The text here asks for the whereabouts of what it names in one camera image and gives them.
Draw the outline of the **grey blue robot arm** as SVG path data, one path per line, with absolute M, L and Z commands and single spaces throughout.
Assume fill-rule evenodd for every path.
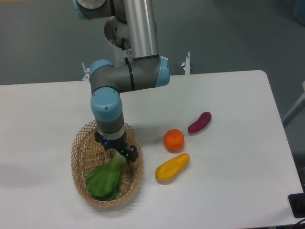
M 138 151 L 127 143 L 120 95 L 170 81 L 168 62 L 158 52 L 153 4 L 150 0 L 76 0 L 73 5 L 84 20 L 108 18 L 105 36 L 122 50 L 121 65 L 97 60 L 90 66 L 91 111 L 98 128 L 95 140 L 134 162 Z

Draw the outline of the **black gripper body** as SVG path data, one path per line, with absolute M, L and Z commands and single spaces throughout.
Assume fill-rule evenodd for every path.
M 120 138 L 115 140 L 108 140 L 109 142 L 109 149 L 118 149 L 124 145 L 127 145 L 127 134 L 124 133 Z

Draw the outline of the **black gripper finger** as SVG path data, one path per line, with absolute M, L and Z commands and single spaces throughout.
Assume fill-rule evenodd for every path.
M 138 150 L 136 146 L 124 145 L 116 150 L 126 159 L 127 163 L 133 163 L 138 158 Z
M 94 139 L 104 148 L 105 151 L 108 151 L 109 142 L 108 140 L 104 139 L 103 135 L 101 135 L 98 130 L 94 133 Z

